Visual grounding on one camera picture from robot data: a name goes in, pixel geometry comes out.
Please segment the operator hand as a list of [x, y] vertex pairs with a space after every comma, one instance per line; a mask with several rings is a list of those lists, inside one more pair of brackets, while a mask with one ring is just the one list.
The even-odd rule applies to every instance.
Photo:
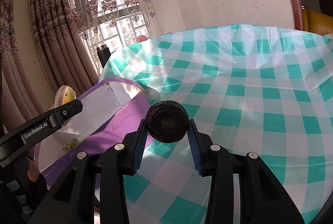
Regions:
[[28, 178], [32, 182], [36, 182], [40, 174], [37, 164], [27, 156], [17, 161], [15, 171], [21, 178]]

